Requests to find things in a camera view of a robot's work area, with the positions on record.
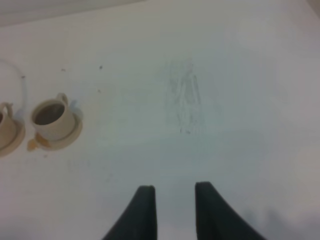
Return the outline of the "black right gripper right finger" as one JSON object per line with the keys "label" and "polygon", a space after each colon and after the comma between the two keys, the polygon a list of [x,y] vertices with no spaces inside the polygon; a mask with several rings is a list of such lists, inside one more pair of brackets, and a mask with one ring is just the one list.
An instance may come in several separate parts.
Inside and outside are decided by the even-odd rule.
{"label": "black right gripper right finger", "polygon": [[208,182],[195,184],[195,223],[198,240],[263,240]]}

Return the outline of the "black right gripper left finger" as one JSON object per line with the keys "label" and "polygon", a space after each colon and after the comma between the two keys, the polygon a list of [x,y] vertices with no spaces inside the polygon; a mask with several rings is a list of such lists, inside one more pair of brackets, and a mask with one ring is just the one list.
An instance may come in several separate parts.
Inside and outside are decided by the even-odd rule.
{"label": "black right gripper left finger", "polygon": [[156,189],[138,187],[130,203],[108,231],[105,240],[156,240],[158,238]]}

